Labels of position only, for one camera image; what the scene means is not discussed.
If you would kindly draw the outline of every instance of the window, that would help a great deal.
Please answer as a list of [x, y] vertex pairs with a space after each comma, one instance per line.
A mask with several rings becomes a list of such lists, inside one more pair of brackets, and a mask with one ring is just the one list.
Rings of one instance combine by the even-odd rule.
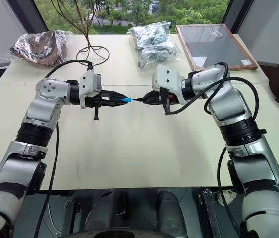
[[[230, 0], [77, 0], [83, 22], [92, 21], [89, 34], [126, 34], [136, 25], [147, 25], [158, 21], [176, 25], [221, 23]], [[79, 31], [62, 18], [51, 0], [34, 0], [45, 24], [50, 30]], [[81, 22], [74, 0], [53, 0], [55, 7], [65, 7], [75, 21]]]

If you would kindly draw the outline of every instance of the clear plastic bag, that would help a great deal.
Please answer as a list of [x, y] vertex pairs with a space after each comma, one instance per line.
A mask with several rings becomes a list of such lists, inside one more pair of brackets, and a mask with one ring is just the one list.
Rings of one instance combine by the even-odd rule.
[[55, 67], [68, 60], [67, 37], [71, 32], [53, 30], [24, 34], [10, 48], [10, 53], [44, 67]]
[[159, 63], [177, 59], [182, 53], [177, 44], [171, 41], [171, 22], [156, 22], [147, 26], [136, 26], [128, 30], [135, 42], [138, 68], [146, 70]]

